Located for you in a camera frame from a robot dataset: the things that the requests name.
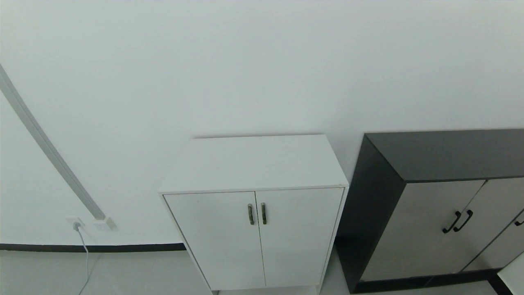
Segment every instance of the white cabinet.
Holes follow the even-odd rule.
[[[311,286],[348,183],[325,135],[192,140],[161,199],[210,290]]]

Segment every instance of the black cabinet top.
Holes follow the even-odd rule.
[[[524,177],[524,129],[364,136],[406,182]]]

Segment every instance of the black cabinet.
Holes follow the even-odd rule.
[[[524,250],[523,177],[524,130],[365,134],[335,242],[350,292],[492,276]]]

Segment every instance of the cabinet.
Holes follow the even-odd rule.
[[[516,258],[522,150],[524,130],[365,134],[336,242],[350,292],[488,279]]]
[[[465,271],[502,268],[522,252],[524,245],[524,214],[521,212],[508,227],[475,258]]]
[[[347,180],[325,135],[192,140],[160,189],[210,290],[320,291]]]

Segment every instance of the silver door handle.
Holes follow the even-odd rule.
[[[249,215],[249,224],[255,224],[253,221],[253,205],[251,204],[247,205],[247,215]]]
[[[261,203],[260,206],[262,207],[262,224],[267,224],[267,220],[266,220],[266,203]]]

